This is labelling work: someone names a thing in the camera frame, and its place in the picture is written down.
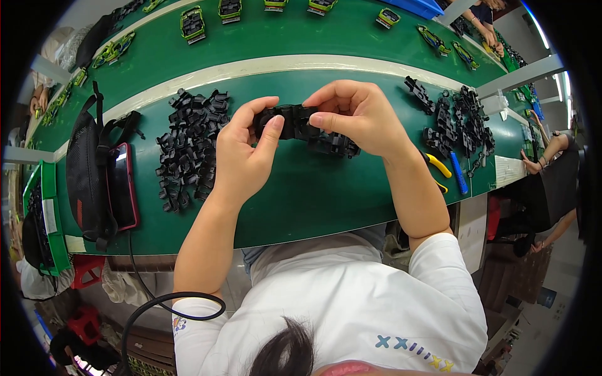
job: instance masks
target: pliers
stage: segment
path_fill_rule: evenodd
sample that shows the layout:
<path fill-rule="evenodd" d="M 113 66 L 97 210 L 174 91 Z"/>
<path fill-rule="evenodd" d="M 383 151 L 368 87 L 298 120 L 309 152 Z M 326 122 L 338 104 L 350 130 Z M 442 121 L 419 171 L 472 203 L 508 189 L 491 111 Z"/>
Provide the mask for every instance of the pliers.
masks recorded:
<path fill-rule="evenodd" d="M 447 169 L 447 167 L 441 163 L 440 160 L 438 160 L 436 157 L 434 157 L 431 154 L 427 154 L 421 150 L 419 150 L 420 155 L 422 156 L 422 158 L 424 159 L 425 163 L 431 163 L 432 165 L 434 165 L 436 168 L 439 169 L 439 171 L 441 171 L 441 173 L 445 176 L 445 177 L 451 177 L 452 176 L 452 172 L 450 170 Z M 441 185 L 437 180 L 435 180 L 435 183 L 437 183 L 437 185 L 439 186 L 439 190 L 441 190 L 441 193 L 447 193 L 448 189 L 446 186 Z"/>

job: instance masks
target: hand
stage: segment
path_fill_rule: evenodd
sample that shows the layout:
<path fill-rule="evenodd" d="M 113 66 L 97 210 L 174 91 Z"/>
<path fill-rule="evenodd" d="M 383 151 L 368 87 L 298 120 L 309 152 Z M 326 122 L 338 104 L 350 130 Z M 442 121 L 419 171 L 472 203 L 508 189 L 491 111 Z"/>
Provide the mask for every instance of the hand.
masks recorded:
<path fill-rule="evenodd" d="M 333 81 L 307 98 L 303 106 L 320 112 L 309 124 L 351 138 L 367 153 L 388 159 L 414 147 L 380 88 L 369 82 Z"/>
<path fill-rule="evenodd" d="M 40 107 L 42 108 L 42 112 L 46 112 L 46 107 L 48 107 L 48 89 L 45 88 L 42 90 L 40 94 Z"/>
<path fill-rule="evenodd" d="M 489 31 L 488 28 L 481 25 L 480 27 L 477 27 L 477 30 L 479 30 L 479 33 L 481 33 L 483 38 L 485 38 L 485 41 L 488 45 L 492 47 L 495 46 L 495 37 L 493 36 L 493 33 Z"/>
<path fill-rule="evenodd" d="M 539 121 L 539 116 L 537 116 L 535 111 L 529 111 L 529 113 L 531 113 L 531 119 L 535 122 L 535 124 L 542 126 L 541 122 Z"/>
<path fill-rule="evenodd" d="M 529 161 L 523 149 L 521 149 L 521 155 L 523 156 L 523 163 L 525 163 L 525 168 L 530 174 L 536 174 L 539 171 L 541 171 L 541 164 Z"/>
<path fill-rule="evenodd" d="M 501 42 L 495 43 L 495 51 L 500 57 L 504 57 L 504 45 Z"/>
<path fill-rule="evenodd" d="M 257 141 L 252 124 L 255 114 L 276 104 L 278 97 L 263 97 L 245 103 L 217 137 L 213 193 L 222 194 L 229 203 L 242 206 L 264 186 L 272 172 L 284 118 L 274 116 L 270 119 L 256 148 L 251 146 Z"/>
<path fill-rule="evenodd" d="M 539 251 L 541 251 L 541 249 L 544 247 L 544 242 L 542 241 L 538 241 L 535 244 L 531 244 L 531 252 L 533 253 L 537 253 Z"/>
<path fill-rule="evenodd" d="M 38 102 L 36 97 L 31 98 L 31 101 L 29 102 L 29 113 L 32 116 L 35 116 L 36 114 L 36 109 L 40 107 L 40 102 Z"/>

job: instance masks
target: red stool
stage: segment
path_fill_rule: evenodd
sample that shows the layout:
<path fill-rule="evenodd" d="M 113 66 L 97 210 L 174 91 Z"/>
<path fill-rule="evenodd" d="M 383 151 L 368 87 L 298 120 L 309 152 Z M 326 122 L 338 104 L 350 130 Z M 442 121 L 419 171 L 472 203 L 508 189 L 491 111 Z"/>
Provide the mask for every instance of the red stool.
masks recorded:
<path fill-rule="evenodd" d="M 67 326 L 88 346 L 95 344 L 102 334 L 99 331 L 98 310 L 93 306 L 81 306 L 67 321 Z"/>
<path fill-rule="evenodd" d="M 75 278 L 71 283 L 72 289 L 82 289 L 96 282 L 101 281 L 102 269 L 105 266 L 106 256 L 91 256 L 89 254 L 76 254 L 73 257 L 73 269 L 75 270 Z M 93 269 L 100 268 L 101 271 L 98 274 L 94 274 Z M 84 276 L 89 274 L 92 277 L 91 280 L 83 282 Z"/>
<path fill-rule="evenodd" d="M 487 240 L 495 239 L 497 226 L 500 224 L 500 199 L 489 196 L 489 208 L 487 214 Z"/>

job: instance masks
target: green plastic bin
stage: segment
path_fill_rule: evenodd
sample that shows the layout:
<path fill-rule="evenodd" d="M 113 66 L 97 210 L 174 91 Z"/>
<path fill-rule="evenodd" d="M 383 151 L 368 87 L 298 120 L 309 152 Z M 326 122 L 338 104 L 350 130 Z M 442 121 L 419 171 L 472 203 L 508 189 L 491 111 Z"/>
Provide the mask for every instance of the green plastic bin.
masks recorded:
<path fill-rule="evenodd" d="M 28 213 L 27 203 L 29 202 L 31 189 L 39 179 L 42 180 L 42 206 L 44 208 L 44 222 L 48 244 L 52 260 L 54 261 L 53 268 L 46 269 L 44 266 L 41 266 L 40 271 L 51 276 L 58 276 L 63 270 L 71 269 L 71 263 L 69 262 L 63 228 L 58 214 L 56 164 L 40 160 L 38 166 L 29 177 L 27 186 L 25 186 L 25 191 L 23 192 L 23 213 L 25 215 Z"/>

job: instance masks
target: fluorescent light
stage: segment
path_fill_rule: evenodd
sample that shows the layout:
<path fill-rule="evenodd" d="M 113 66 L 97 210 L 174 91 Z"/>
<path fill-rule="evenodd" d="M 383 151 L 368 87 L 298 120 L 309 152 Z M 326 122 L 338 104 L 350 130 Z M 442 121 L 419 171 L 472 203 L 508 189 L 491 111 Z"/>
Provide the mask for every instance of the fluorescent light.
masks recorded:
<path fill-rule="evenodd" d="M 565 70 L 565 89 L 566 89 L 566 96 L 570 97 L 571 96 L 571 81 L 569 81 L 568 79 L 568 72 Z"/>
<path fill-rule="evenodd" d="M 573 119 L 573 106 L 570 99 L 566 100 L 566 112 L 568 114 L 568 126 L 567 129 L 571 129 L 571 119 Z"/>
<path fill-rule="evenodd" d="M 535 19 L 535 16 L 531 12 L 531 9 L 529 9 L 529 7 L 524 2 L 523 2 L 523 6 L 529 13 L 529 16 L 531 16 L 531 19 L 533 20 L 535 27 L 537 27 L 537 31 L 539 31 L 539 36 L 541 37 L 541 40 L 544 42 L 545 48 L 550 49 L 550 45 L 548 44 L 548 40 L 545 38 L 544 31 L 541 29 L 541 26 L 539 26 L 539 22 L 537 22 L 537 20 Z"/>
<path fill-rule="evenodd" d="M 562 89 L 560 89 L 560 78 L 558 77 L 558 73 L 552 76 L 554 80 L 556 80 L 556 88 L 558 88 L 558 98 L 562 102 Z"/>

